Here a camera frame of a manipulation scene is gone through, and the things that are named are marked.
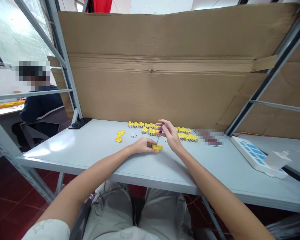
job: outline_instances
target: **black phone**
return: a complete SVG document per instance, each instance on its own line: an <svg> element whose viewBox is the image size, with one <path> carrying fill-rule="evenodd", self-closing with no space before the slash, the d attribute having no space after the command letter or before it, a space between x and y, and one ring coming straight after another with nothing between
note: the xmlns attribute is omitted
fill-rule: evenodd
<svg viewBox="0 0 300 240"><path fill-rule="evenodd" d="M76 121L74 124L72 124L69 129L80 129L84 125L86 125L88 122L91 121L92 118L81 118L80 120Z"/></svg>

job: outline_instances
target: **gray pants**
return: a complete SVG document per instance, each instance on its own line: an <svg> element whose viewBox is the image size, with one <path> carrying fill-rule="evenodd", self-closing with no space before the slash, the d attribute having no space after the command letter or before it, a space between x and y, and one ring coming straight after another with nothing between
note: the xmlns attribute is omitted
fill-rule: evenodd
<svg viewBox="0 0 300 240"><path fill-rule="evenodd" d="M105 181L96 193L83 240L101 240L133 227L127 184ZM191 217L181 193L148 188L138 227L160 240L192 240Z"/></svg>

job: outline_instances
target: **white sleeve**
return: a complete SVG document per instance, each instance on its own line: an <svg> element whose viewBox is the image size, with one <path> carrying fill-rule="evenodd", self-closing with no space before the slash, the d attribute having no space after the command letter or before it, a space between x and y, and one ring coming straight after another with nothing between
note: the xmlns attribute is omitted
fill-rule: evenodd
<svg viewBox="0 0 300 240"><path fill-rule="evenodd" d="M33 225L22 240L69 240L69 226L58 219L48 219Z"/></svg>

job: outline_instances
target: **left hand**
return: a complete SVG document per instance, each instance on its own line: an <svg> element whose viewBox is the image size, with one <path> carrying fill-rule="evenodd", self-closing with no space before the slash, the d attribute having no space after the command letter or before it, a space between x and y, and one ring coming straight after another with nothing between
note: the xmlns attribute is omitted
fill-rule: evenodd
<svg viewBox="0 0 300 240"><path fill-rule="evenodd" d="M128 147L131 150L131 154L143 152L157 153L157 150L152 148L152 144L156 144L156 142L150 138L142 137L135 143L129 145Z"/></svg>

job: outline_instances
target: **white table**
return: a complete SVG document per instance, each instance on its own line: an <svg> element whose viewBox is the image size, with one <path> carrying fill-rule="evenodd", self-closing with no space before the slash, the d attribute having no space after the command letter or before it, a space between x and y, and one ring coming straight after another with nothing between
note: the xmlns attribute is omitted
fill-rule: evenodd
<svg viewBox="0 0 300 240"><path fill-rule="evenodd" d="M241 134L239 137L244 138L256 145L260 150L269 154L272 151L282 152L287 150L300 151L300 140L278 137L263 137ZM300 176L300 153L290 152L288 156L292 162L285 166L290 171Z"/></svg>
<svg viewBox="0 0 300 240"><path fill-rule="evenodd" d="M121 143L115 142L119 130L126 130ZM128 128L128 123L91 120L79 130L65 129L41 143L18 161L29 167L80 174L98 160L136 141L132 133L143 136L141 129ZM182 161L169 148L164 137L158 154L136 154L129 157L110 177L111 180L201 194ZM184 147L244 203L300 212L300 182L292 177L271 178L253 169L225 137L224 147L185 142Z"/></svg>
<svg viewBox="0 0 300 240"><path fill-rule="evenodd" d="M0 116L9 114L9 113L13 113L13 112L20 112L23 110L23 108L24 108L24 104L15 106L13 108L0 108Z"/></svg>

